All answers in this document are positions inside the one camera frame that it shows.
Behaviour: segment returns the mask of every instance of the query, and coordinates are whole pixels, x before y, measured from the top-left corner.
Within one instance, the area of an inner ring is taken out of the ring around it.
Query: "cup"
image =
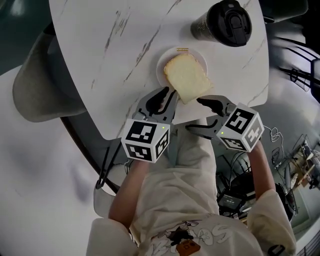
[[[252,33],[249,14],[236,0],[222,0],[191,24],[198,40],[219,42],[230,47],[245,46]]]

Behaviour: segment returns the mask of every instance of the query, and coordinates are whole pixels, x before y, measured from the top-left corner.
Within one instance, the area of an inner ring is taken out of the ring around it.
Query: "plate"
[[[203,71],[206,75],[208,75],[208,67],[207,62],[205,58],[195,49],[187,48],[187,47],[173,47],[169,50],[167,50],[159,59],[157,65],[156,65],[156,78],[158,79],[160,85],[162,87],[172,87],[167,80],[167,77],[164,73],[164,69],[166,64],[173,59],[174,57],[180,55],[180,54],[192,54],[194,58],[200,63],[200,65],[203,68]]]

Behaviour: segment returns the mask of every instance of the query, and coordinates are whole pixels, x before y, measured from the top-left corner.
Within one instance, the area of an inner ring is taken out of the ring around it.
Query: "slice of bread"
[[[164,74],[184,104],[202,96],[213,87],[200,63],[190,53],[171,59],[164,67]]]

